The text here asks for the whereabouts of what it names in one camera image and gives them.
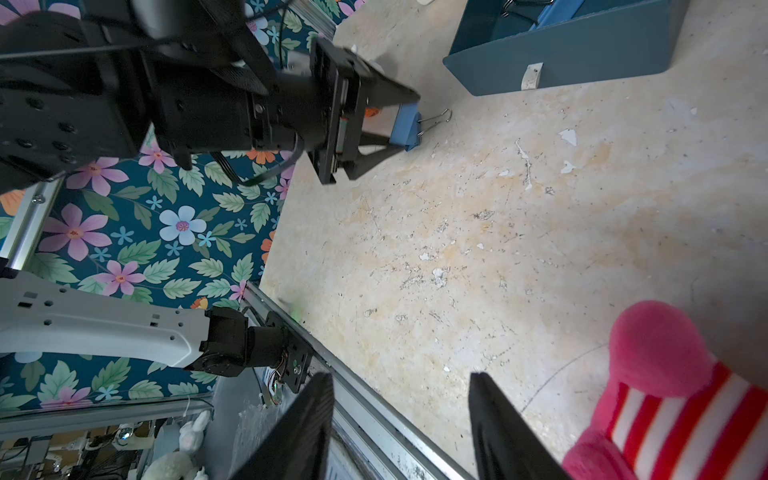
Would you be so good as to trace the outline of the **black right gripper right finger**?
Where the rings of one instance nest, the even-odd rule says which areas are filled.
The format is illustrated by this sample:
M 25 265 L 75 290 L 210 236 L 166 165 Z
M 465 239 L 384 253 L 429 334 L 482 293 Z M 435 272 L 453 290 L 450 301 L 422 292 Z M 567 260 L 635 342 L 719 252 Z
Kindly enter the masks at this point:
M 480 479 L 569 477 L 487 373 L 470 376 L 468 406 Z

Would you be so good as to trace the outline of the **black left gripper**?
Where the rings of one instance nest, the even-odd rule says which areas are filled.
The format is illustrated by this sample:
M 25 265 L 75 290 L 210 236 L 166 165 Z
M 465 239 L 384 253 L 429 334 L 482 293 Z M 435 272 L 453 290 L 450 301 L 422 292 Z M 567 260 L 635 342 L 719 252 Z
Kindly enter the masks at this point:
M 351 50 L 317 38 L 308 76 L 280 72 L 271 94 L 251 95 L 253 145 L 289 151 L 287 159 L 253 177 L 251 183 L 278 176 L 304 153 L 323 185 L 333 184 L 339 169 L 349 180 L 358 180 L 405 151 L 402 145 L 387 143 L 371 153 L 360 152 L 366 144 L 366 108 L 419 100 L 415 90 L 382 74 Z

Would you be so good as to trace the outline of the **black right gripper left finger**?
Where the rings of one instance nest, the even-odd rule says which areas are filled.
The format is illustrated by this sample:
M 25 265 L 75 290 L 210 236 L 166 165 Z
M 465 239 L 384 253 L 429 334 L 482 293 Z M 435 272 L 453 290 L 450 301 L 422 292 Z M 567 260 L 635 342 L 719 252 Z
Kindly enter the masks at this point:
M 260 447 L 232 478 L 324 479 L 334 405 L 332 375 L 314 375 Z

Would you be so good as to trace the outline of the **blue binder clip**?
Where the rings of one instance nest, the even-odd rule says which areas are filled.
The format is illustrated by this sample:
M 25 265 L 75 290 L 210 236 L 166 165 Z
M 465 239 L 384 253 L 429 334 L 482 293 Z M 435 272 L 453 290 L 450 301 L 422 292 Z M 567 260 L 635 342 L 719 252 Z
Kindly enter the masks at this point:
M 440 114 L 423 117 L 418 110 L 418 104 L 401 105 L 395 118 L 389 143 L 411 151 L 421 145 L 427 132 L 440 124 L 451 121 L 453 111 L 444 109 Z
M 584 0 L 508 0 L 503 3 L 500 16 L 521 20 L 528 31 L 533 31 L 572 20 L 584 3 Z

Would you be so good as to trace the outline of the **dark teal bottom drawer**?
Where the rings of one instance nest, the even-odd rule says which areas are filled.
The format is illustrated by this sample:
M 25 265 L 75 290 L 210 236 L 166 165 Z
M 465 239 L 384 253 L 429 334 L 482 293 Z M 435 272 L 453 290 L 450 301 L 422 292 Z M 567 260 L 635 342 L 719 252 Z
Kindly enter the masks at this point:
M 661 73 L 686 1 L 585 1 L 569 21 L 528 31 L 505 1 L 470 1 L 443 63 L 474 96 Z

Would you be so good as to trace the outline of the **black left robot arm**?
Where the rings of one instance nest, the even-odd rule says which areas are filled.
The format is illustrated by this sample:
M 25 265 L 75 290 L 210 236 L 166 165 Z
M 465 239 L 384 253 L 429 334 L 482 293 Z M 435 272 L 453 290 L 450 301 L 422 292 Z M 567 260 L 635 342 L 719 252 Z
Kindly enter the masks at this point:
M 190 170 L 208 154 L 252 187 L 307 156 L 324 184 L 358 179 L 402 146 L 364 130 L 370 109 L 419 95 L 330 41 L 305 75 L 277 69 L 240 1 L 85 1 L 79 18 L 28 13 L 1 33 L 1 189 L 34 192 L 100 157 L 138 155 L 148 133 Z M 1 257 L 1 349 L 122 356 L 235 377 L 271 367 L 298 390 L 305 341 L 233 309 L 127 304 L 72 291 Z

